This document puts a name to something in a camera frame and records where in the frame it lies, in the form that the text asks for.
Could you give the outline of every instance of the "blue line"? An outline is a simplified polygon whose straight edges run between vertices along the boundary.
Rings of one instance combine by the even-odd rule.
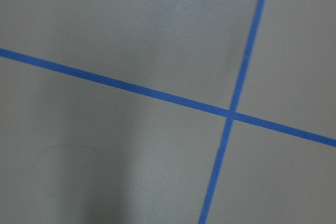
[[[228,143],[230,133],[231,133],[231,129],[232,129],[232,125],[233,125],[233,120],[234,120],[233,116],[236,113],[238,103],[239,103],[240,94],[242,92],[243,84],[244,84],[244,81],[245,81],[245,78],[246,78],[247,68],[248,68],[248,65],[249,65],[249,62],[250,62],[250,58],[251,58],[254,42],[255,42],[255,39],[256,39],[257,30],[258,30],[258,26],[259,26],[259,23],[260,23],[260,18],[261,18],[261,13],[263,11],[264,3],[265,3],[265,0],[258,0],[257,1],[252,25],[251,25],[251,28],[250,28],[250,32],[249,32],[249,35],[248,35],[248,40],[247,40],[245,51],[244,51],[244,56],[243,56],[243,59],[241,61],[242,63],[240,65],[240,70],[239,70],[239,74],[238,74],[238,77],[237,77],[235,90],[234,90],[234,93],[233,93],[233,96],[232,96],[232,99],[231,99],[229,114],[228,114],[228,117],[227,117],[226,122],[225,122],[224,129],[223,129],[221,144],[220,144],[220,146],[218,148],[218,151],[217,151],[214,167],[213,167],[212,174],[211,174],[211,177],[210,177],[210,181],[209,181],[209,184],[208,184],[208,188],[207,188],[207,191],[206,191],[206,195],[205,195],[205,199],[204,199],[204,202],[203,202],[203,207],[202,207],[202,210],[201,210],[201,214],[200,214],[200,217],[199,217],[199,220],[198,220],[198,224],[205,224],[206,220],[207,220],[207,217],[208,217],[208,214],[209,214],[210,206],[211,206],[211,203],[212,203],[212,199],[213,199],[213,196],[214,196],[214,192],[215,192],[218,177],[219,177],[219,172],[221,170],[221,166],[222,166],[222,163],[223,163],[227,143]]]
[[[299,130],[293,127],[289,127],[289,126],[285,126],[279,123],[274,123],[274,122],[270,122],[267,120],[263,120],[263,119],[259,119],[259,118],[255,118],[253,116],[250,115],[244,115],[241,113],[235,113],[234,115],[234,119],[244,122],[244,123],[249,123],[249,124],[253,124],[256,126],[260,126],[263,128],[267,128],[273,131],[278,131],[278,132],[282,132],[282,133],[286,133],[292,136],[297,136],[300,138],[304,138],[307,140],[311,140],[317,143],[321,143],[321,144],[326,144],[326,145],[330,145],[333,147],[336,147],[336,140],[326,137],[326,136],[322,136],[322,135],[318,135],[318,134],[314,134],[308,131],[303,131],[303,130]]]
[[[115,87],[115,88],[118,88],[118,89],[123,89],[123,90],[127,90],[127,91],[130,91],[130,92],[133,92],[133,93],[142,94],[142,95],[145,95],[145,96],[148,96],[148,97],[153,97],[153,98],[156,98],[156,99],[159,99],[159,100],[179,104],[179,105],[189,107],[189,108],[192,108],[192,109],[201,110],[201,111],[208,112],[208,113],[211,113],[211,114],[220,115],[220,116],[224,116],[224,117],[226,117],[228,115],[228,110],[225,110],[225,109],[222,109],[222,108],[219,108],[219,107],[216,107],[216,106],[212,106],[212,105],[209,105],[209,104],[206,104],[206,103],[197,102],[197,101],[190,100],[190,99],[187,99],[187,98],[179,97],[177,95],[168,94],[168,93],[164,93],[164,92],[161,92],[161,91],[158,91],[158,90],[145,88],[145,87],[142,87],[142,86],[139,86],[139,85],[135,85],[135,84],[120,81],[120,80],[117,80],[117,79],[101,76],[99,74],[87,72],[87,71],[84,71],[84,70],[64,66],[64,65],[61,65],[61,64],[58,64],[58,63],[54,63],[54,62],[47,61],[47,60],[42,60],[42,59],[35,58],[35,57],[32,57],[32,56],[19,54],[17,52],[9,51],[9,50],[6,50],[6,49],[0,48],[0,56],[4,57],[4,58],[7,58],[7,59],[27,63],[27,64],[30,64],[30,65],[33,65],[33,66],[37,66],[37,67],[49,69],[49,70],[52,70],[52,71],[68,74],[70,76],[75,76],[75,77],[86,79],[86,80],[89,80],[89,81],[101,83],[101,84],[108,85],[108,86],[111,86],[111,87]]]

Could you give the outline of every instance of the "gray surface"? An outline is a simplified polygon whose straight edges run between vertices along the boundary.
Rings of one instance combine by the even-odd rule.
[[[0,79],[1,223],[197,222],[224,118],[6,59]]]
[[[336,0],[267,0],[239,112],[336,138]]]
[[[209,224],[336,219],[336,148],[236,122]]]
[[[0,0],[0,47],[228,108],[256,0]]]

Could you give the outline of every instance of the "blue stripe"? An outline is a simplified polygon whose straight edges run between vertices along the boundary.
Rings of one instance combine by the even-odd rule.
[[[326,137],[326,136],[321,136],[318,134],[314,134],[308,131],[303,131],[303,130],[299,130],[293,127],[289,127],[289,126],[285,126],[279,123],[274,123],[274,122],[270,122],[270,121],[266,121],[263,119],[259,119],[259,118],[255,118],[253,116],[250,115],[244,115],[244,114],[240,114],[240,113],[235,113],[234,115],[234,119],[244,122],[244,123],[249,123],[249,124],[253,124],[255,126],[260,126],[263,128],[267,128],[273,131],[278,131],[278,132],[282,132],[282,133],[286,133],[292,136],[297,136],[300,138],[304,138],[307,140],[311,140],[317,143],[321,143],[321,144],[326,144],[326,145],[330,145],[333,147],[336,147],[336,140]]]
[[[52,70],[52,71],[68,74],[70,76],[75,76],[75,77],[86,79],[86,80],[89,80],[89,81],[101,83],[101,84],[108,85],[108,86],[111,86],[111,87],[115,87],[115,88],[118,88],[118,89],[123,89],[123,90],[127,90],[127,91],[130,91],[130,92],[133,92],[133,93],[142,94],[142,95],[145,95],[147,97],[153,97],[153,98],[156,98],[156,99],[159,99],[159,100],[179,104],[179,105],[189,107],[189,108],[192,108],[192,109],[201,110],[201,111],[208,112],[208,113],[211,113],[211,114],[225,116],[225,117],[228,115],[227,110],[216,107],[216,106],[212,106],[212,105],[209,105],[209,104],[206,104],[206,103],[197,102],[197,101],[190,100],[190,99],[187,99],[187,98],[179,97],[177,95],[164,93],[164,92],[161,92],[161,91],[158,91],[158,90],[149,89],[149,88],[145,88],[145,87],[142,87],[142,86],[139,86],[139,85],[135,85],[135,84],[131,84],[131,83],[128,83],[128,82],[120,81],[120,80],[117,80],[117,79],[101,76],[99,74],[95,74],[95,73],[83,71],[83,70],[80,70],[80,69],[64,66],[64,65],[54,63],[54,62],[51,62],[51,61],[48,61],[48,60],[42,60],[42,59],[35,58],[35,57],[32,57],[32,56],[19,54],[17,52],[9,51],[9,50],[6,50],[6,49],[0,48],[0,56],[2,56],[4,58],[7,58],[7,59],[27,63],[27,64],[30,64],[30,65],[33,65],[33,66],[37,66],[37,67],[49,69],[49,70]]]
[[[256,39],[256,36],[257,36],[257,30],[258,30],[258,27],[259,27],[261,13],[263,11],[264,3],[265,3],[265,0],[258,0],[257,1],[254,17],[253,17],[253,20],[252,20],[252,25],[251,25],[251,28],[250,28],[250,32],[249,32],[249,35],[248,35],[248,39],[247,39],[242,63],[240,65],[240,70],[239,70],[239,74],[238,74],[238,77],[237,77],[235,90],[234,90],[234,93],[233,93],[233,96],[232,96],[232,99],[231,99],[229,115],[226,119],[225,126],[224,126],[224,129],[223,129],[221,144],[220,144],[220,146],[218,148],[218,151],[217,151],[214,167],[213,167],[212,174],[211,174],[211,177],[210,177],[210,181],[209,181],[209,184],[208,184],[208,188],[207,188],[207,191],[206,191],[206,195],[205,195],[205,199],[204,199],[204,202],[203,202],[203,207],[202,207],[202,210],[201,210],[201,214],[200,214],[200,217],[199,217],[199,220],[198,220],[198,224],[205,224],[206,220],[207,220],[207,217],[208,217],[208,214],[209,214],[210,206],[211,206],[211,203],[212,203],[212,199],[213,199],[213,196],[214,196],[214,192],[215,192],[218,177],[219,177],[219,172],[220,172],[221,167],[222,167],[227,143],[228,143],[230,133],[231,133],[231,129],[232,129],[232,124],[233,124],[233,120],[234,120],[233,116],[234,116],[234,114],[237,110],[237,107],[238,107],[239,98],[240,98],[240,95],[241,95],[241,92],[242,92],[242,89],[243,89],[243,84],[244,84],[244,81],[245,81],[245,78],[246,78],[247,68],[248,68],[248,65],[249,65],[249,62],[250,62],[254,42],[255,42],[255,39]]]

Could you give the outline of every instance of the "blue tape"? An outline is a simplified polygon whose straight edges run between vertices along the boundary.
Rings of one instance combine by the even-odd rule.
[[[247,68],[248,68],[248,65],[249,65],[249,62],[250,62],[254,42],[255,42],[255,39],[256,39],[256,36],[257,36],[257,30],[258,30],[258,27],[259,27],[264,3],[265,3],[265,0],[258,0],[257,1],[255,13],[254,13],[253,20],[252,20],[252,25],[251,25],[251,28],[250,28],[250,32],[249,32],[249,35],[248,35],[243,59],[241,61],[242,63],[240,65],[240,70],[239,70],[239,74],[238,74],[238,77],[237,77],[235,90],[234,90],[234,93],[233,93],[233,96],[232,96],[232,99],[231,99],[229,114],[228,114],[228,117],[227,117],[226,122],[225,122],[224,129],[223,129],[221,143],[220,143],[220,146],[218,148],[217,155],[216,155],[216,158],[215,158],[215,163],[214,163],[213,170],[212,170],[212,173],[211,173],[210,181],[209,181],[208,188],[207,188],[207,191],[206,191],[206,195],[205,195],[205,199],[204,199],[204,202],[203,202],[201,214],[200,214],[200,217],[199,217],[199,220],[198,220],[198,224],[205,224],[206,220],[207,220],[207,217],[208,217],[208,214],[209,214],[210,206],[211,206],[211,203],[212,203],[212,199],[213,199],[213,196],[214,196],[214,192],[215,192],[218,177],[219,177],[219,172],[220,172],[221,167],[222,167],[222,163],[223,163],[228,139],[230,137],[230,133],[231,133],[232,125],[233,125],[233,120],[234,120],[234,114],[236,113],[236,110],[237,110],[237,107],[238,107],[239,98],[240,98],[240,95],[241,95],[241,92],[242,92],[242,89],[243,89],[243,85],[244,85],[244,81],[245,81],[245,78],[246,78]]]
[[[308,132],[308,131],[299,130],[299,129],[289,127],[289,126],[285,126],[285,125],[282,125],[282,124],[279,124],[279,123],[274,123],[274,122],[270,122],[270,121],[267,121],[267,120],[255,118],[255,117],[250,116],[250,115],[235,113],[234,119],[237,120],[237,121],[244,122],[244,123],[249,123],[249,124],[253,124],[255,126],[270,129],[270,130],[273,130],[273,131],[286,133],[288,135],[297,136],[297,137],[304,138],[304,139],[307,139],[307,140],[311,140],[311,141],[314,141],[314,142],[317,142],[317,143],[326,144],[326,145],[336,147],[336,140],[334,140],[332,138],[329,138],[329,137],[326,137],[326,136],[321,136],[321,135],[318,135],[318,134],[314,134],[314,133],[311,133],[311,132]]]
[[[131,84],[131,83],[128,83],[128,82],[120,81],[120,80],[117,80],[117,79],[101,76],[99,74],[95,74],[95,73],[87,72],[87,71],[84,71],[84,70],[64,66],[64,65],[54,63],[54,62],[51,62],[51,61],[48,61],[48,60],[42,60],[42,59],[35,58],[35,57],[32,57],[32,56],[19,54],[17,52],[9,51],[9,50],[6,50],[6,49],[0,48],[0,56],[4,57],[4,58],[7,58],[7,59],[27,63],[27,64],[30,64],[30,65],[33,65],[33,66],[37,66],[37,67],[49,69],[49,70],[52,70],[52,71],[68,74],[70,76],[75,76],[75,77],[86,79],[86,80],[89,80],[89,81],[101,83],[101,84],[108,85],[108,86],[111,86],[111,87],[115,87],[115,88],[118,88],[118,89],[123,89],[123,90],[127,90],[127,91],[130,91],[130,92],[133,92],[133,93],[142,94],[142,95],[145,95],[147,97],[153,97],[153,98],[156,98],[156,99],[159,99],[159,100],[179,104],[179,105],[189,107],[189,108],[192,108],[192,109],[201,110],[201,111],[208,112],[208,113],[211,113],[211,114],[225,116],[225,117],[228,115],[228,110],[225,110],[225,109],[222,109],[222,108],[219,108],[219,107],[216,107],[216,106],[212,106],[212,105],[209,105],[209,104],[206,104],[206,103],[197,102],[197,101],[190,100],[190,99],[187,99],[187,98],[179,97],[177,95],[164,93],[164,92],[161,92],[161,91],[158,91],[158,90],[149,89],[149,88],[145,88],[145,87],[142,87],[142,86],[139,86],[139,85],[135,85],[135,84]]]

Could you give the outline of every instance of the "gray floor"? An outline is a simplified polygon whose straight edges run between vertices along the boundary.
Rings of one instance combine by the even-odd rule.
[[[228,108],[256,0],[0,0],[0,47]],[[267,0],[240,113],[336,138],[336,0]],[[197,223],[225,118],[0,58],[1,223]],[[334,223],[336,149],[234,122],[207,223]]]

